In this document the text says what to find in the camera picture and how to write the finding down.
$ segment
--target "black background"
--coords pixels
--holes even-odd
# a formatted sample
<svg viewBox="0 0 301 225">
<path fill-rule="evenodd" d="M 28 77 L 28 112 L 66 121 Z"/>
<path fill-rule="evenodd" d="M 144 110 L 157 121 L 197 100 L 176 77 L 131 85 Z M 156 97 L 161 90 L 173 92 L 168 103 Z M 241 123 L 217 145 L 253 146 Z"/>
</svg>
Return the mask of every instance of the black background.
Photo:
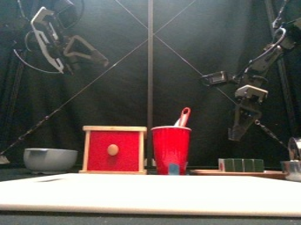
<svg viewBox="0 0 301 225">
<path fill-rule="evenodd" d="M 28 18 L 42 6 L 51 7 L 51 1 L 22 2 Z M 73 2 L 81 11 L 82 1 Z M 173 125 L 182 108 L 189 106 L 190 166 L 212 168 L 218 166 L 218 158 L 244 157 L 261 158 L 269 169 L 279 168 L 280 161 L 288 159 L 287 149 L 256 125 L 240 142 L 229 141 L 234 104 L 216 88 L 200 82 L 202 75 L 221 70 L 236 75 L 263 53 L 272 41 L 267 1 L 197 0 L 190 3 L 189 0 L 154 1 L 153 126 Z M 272 3 L 277 12 L 283 1 Z M 74 75 L 46 74 L 20 63 L 14 48 L 24 50 L 23 57 L 36 68 L 54 71 L 41 51 L 26 50 L 24 34 L 30 28 L 22 31 L 16 28 L 14 34 L 6 32 L 4 24 L 20 17 L 18 2 L 2 0 L 0 4 L 0 147 L 6 149 L 99 77 L 7 152 L 10 161 L 23 164 L 24 148 L 77 149 L 78 164 L 82 164 L 83 126 L 149 126 L 149 1 L 85 1 L 83 17 L 71 33 L 94 45 L 110 65 L 105 68 L 82 64 Z M 300 11 L 300 1 L 292 0 L 285 20 L 299 18 Z M 268 100 L 261 107 L 261 123 L 284 143 L 292 135 L 300 135 L 300 54 L 296 47 L 284 58 L 293 115 L 287 111 L 276 64 L 268 73 Z M 220 89 L 234 99 L 236 85 L 225 84 Z"/>
</svg>

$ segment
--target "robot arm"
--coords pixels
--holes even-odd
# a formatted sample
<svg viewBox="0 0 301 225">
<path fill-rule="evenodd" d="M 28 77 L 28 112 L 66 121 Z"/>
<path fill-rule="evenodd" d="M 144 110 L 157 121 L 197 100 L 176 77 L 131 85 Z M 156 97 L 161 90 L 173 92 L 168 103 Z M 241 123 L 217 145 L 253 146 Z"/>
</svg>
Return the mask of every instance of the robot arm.
<svg viewBox="0 0 301 225">
<path fill-rule="evenodd" d="M 65 29 L 70 26 L 66 25 L 54 11 L 42 7 L 34 16 L 31 26 L 45 58 L 62 74 L 73 73 L 79 68 L 78 62 L 107 66 L 107 58 L 87 40 L 79 35 L 70 36 L 66 33 Z"/>
<path fill-rule="evenodd" d="M 285 51 L 292 50 L 300 41 L 301 18 L 280 26 L 275 34 L 276 43 L 269 44 L 264 54 L 249 62 L 243 74 L 232 76 L 221 71 L 202 77 L 209 86 L 221 83 L 234 83 L 238 86 L 234 125 L 229 129 L 232 141 L 240 141 L 251 125 L 261 118 L 260 105 L 268 97 L 268 91 L 261 89 L 261 85 L 268 81 L 268 70 Z"/>
</svg>

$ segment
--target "red plastic cup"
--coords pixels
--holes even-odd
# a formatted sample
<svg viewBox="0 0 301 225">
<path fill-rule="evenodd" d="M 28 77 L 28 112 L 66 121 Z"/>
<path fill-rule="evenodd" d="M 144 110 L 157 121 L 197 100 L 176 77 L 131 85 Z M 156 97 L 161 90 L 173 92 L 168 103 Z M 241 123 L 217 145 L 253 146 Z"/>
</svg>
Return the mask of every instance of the red plastic cup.
<svg viewBox="0 0 301 225">
<path fill-rule="evenodd" d="M 164 126 L 153 128 L 152 132 L 158 174 L 185 175 L 192 129 L 188 127 Z"/>
</svg>

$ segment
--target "metal pole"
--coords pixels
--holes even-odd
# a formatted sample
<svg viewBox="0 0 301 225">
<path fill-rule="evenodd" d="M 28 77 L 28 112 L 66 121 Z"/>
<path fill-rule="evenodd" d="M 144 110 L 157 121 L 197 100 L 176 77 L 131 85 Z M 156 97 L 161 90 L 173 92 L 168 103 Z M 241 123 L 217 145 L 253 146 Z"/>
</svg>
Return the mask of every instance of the metal pole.
<svg viewBox="0 0 301 225">
<path fill-rule="evenodd" d="M 275 35 L 275 29 L 272 27 L 272 23 L 276 20 L 277 16 L 273 10 L 273 4 L 272 0 L 265 1 L 267 4 L 267 10 L 268 10 L 268 20 L 271 24 L 271 33 L 272 36 Z M 289 130 L 291 134 L 293 136 L 297 136 L 296 133 L 296 113 L 295 113 L 295 108 L 292 104 L 292 95 L 289 91 L 289 83 L 287 79 L 287 65 L 284 59 L 277 60 L 277 67 L 279 67 L 279 74 L 280 74 L 280 79 L 281 79 L 281 84 L 283 84 L 283 92 L 284 92 L 284 98 L 285 98 L 285 103 L 287 103 L 287 114 L 288 114 L 288 121 L 289 121 Z"/>
<path fill-rule="evenodd" d="M 148 90 L 148 167 L 152 167 L 153 161 L 153 141 L 152 141 L 152 128 L 153 128 L 153 20 L 154 20 L 154 2 L 149 0 L 149 90 Z"/>
</svg>

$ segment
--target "wooden box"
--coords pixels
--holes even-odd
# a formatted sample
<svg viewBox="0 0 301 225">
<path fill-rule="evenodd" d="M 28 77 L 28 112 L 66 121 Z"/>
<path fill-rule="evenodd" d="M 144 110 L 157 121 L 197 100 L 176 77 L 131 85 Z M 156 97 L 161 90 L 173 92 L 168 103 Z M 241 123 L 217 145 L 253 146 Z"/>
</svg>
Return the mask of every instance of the wooden box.
<svg viewBox="0 0 301 225">
<path fill-rule="evenodd" d="M 146 174 L 144 141 L 146 127 L 85 126 L 83 170 L 86 173 Z"/>
</svg>

